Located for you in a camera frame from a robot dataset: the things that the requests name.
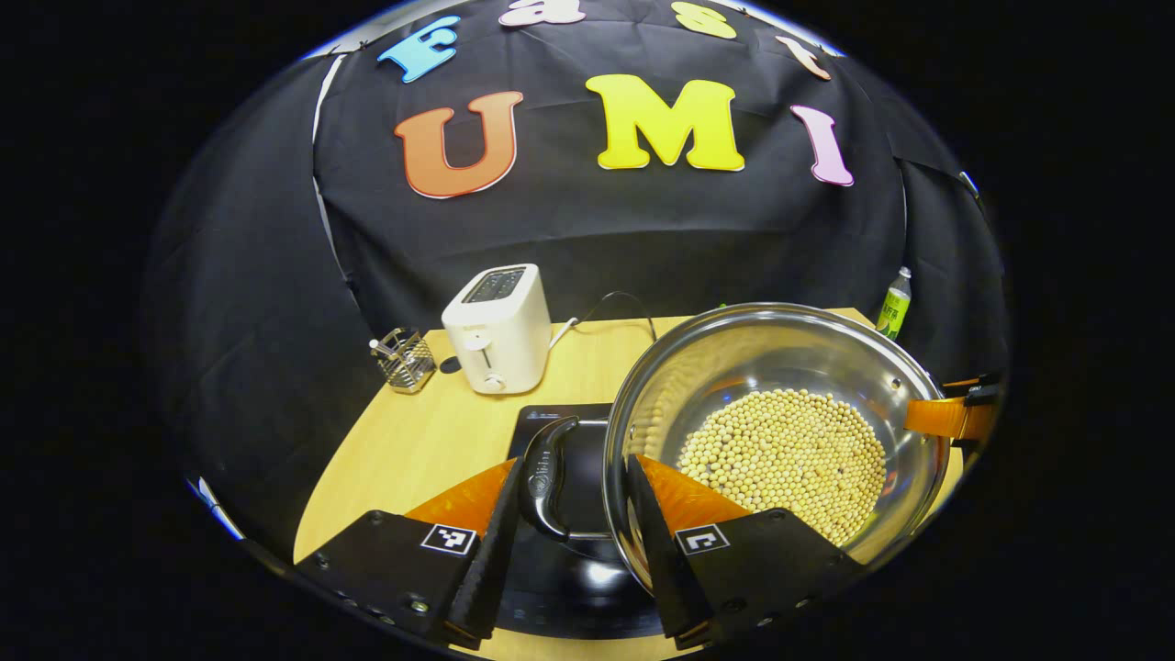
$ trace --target power cord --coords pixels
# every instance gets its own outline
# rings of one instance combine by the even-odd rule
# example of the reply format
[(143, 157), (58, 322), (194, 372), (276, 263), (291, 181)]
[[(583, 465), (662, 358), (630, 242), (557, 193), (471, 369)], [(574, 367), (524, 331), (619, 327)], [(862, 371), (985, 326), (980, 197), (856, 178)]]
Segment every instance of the power cord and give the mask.
[(649, 319), (649, 332), (652, 333), (653, 342), (656, 343), (657, 342), (657, 329), (653, 328), (653, 317), (649, 313), (649, 309), (645, 306), (645, 303), (642, 302), (640, 298), (636, 297), (634, 295), (632, 295), (632, 294), (630, 294), (627, 291), (617, 290), (617, 291), (610, 291), (607, 294), (604, 294), (604, 296), (599, 299), (599, 302), (596, 303), (596, 306), (591, 308), (591, 311), (589, 311), (588, 313), (585, 313), (582, 318), (573, 319), (571, 322), (571, 325), (579, 325), (584, 321), (588, 321), (589, 318), (591, 318), (591, 315), (596, 313), (596, 310), (599, 308), (599, 305), (604, 304), (604, 301), (611, 298), (612, 296), (627, 296), (627, 297), (632, 298), (633, 301), (636, 301), (636, 303), (638, 305), (640, 305), (640, 311), (645, 312), (645, 318)]

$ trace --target yellow letter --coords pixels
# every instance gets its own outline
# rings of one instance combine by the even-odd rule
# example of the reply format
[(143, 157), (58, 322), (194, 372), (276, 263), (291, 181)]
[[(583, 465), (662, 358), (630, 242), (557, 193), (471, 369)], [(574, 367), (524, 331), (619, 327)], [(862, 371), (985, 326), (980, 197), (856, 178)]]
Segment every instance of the yellow letter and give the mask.
[(677, 12), (677, 22), (693, 32), (721, 36), (723, 39), (734, 39), (734, 28), (726, 25), (726, 16), (718, 12), (694, 5), (693, 2), (673, 2), (670, 6)]
[(693, 131), (693, 148), (685, 155), (690, 164), (701, 169), (743, 169), (745, 161), (734, 146), (731, 124), (730, 102), (734, 90), (730, 87), (691, 80), (670, 108), (634, 75), (597, 75), (588, 79), (586, 86), (604, 99), (607, 150), (599, 155), (599, 167), (620, 169), (649, 164), (649, 151), (637, 144), (639, 128), (665, 164), (677, 162), (685, 139)]

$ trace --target induction cooktop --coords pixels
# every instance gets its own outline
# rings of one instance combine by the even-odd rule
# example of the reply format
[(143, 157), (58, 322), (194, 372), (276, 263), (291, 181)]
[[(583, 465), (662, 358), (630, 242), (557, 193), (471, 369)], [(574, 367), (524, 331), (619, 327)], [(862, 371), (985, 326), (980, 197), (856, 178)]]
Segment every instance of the induction cooktop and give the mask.
[[(611, 404), (528, 406), (518, 412), (506, 459), (522, 457), (552, 420), (607, 418)], [(559, 515), (577, 532), (607, 531), (600, 497), (604, 427), (577, 427), (564, 439)], [(660, 619), (611, 542), (562, 545), (518, 521), (497, 627), (550, 638), (618, 639), (657, 635)]]

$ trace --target black pot handle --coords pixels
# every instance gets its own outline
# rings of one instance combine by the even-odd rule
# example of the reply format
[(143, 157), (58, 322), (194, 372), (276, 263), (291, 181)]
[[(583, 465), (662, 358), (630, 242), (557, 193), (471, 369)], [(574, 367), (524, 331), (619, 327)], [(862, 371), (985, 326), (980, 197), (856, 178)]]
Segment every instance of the black pot handle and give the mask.
[[(600, 424), (584, 421), (585, 424)], [(530, 440), (522, 458), (518, 485), (518, 513), (543, 535), (559, 542), (611, 540), (611, 533), (577, 533), (559, 521), (559, 492), (563, 490), (563, 438), (580, 425), (578, 416), (560, 418), (543, 427)]]

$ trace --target blue letter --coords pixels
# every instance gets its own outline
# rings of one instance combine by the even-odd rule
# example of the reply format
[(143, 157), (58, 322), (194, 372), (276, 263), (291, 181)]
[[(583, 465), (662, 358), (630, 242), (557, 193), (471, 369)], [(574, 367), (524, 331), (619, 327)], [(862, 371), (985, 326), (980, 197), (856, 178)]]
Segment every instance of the blue letter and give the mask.
[(445, 16), (432, 21), (424, 29), (412, 33), (408, 39), (384, 50), (378, 59), (391, 60), (403, 67), (404, 82), (411, 82), (457, 54), (456, 48), (436, 50), (432, 47), (448, 46), (457, 41), (457, 33), (448, 29), (448, 26), (459, 20), (458, 16)]

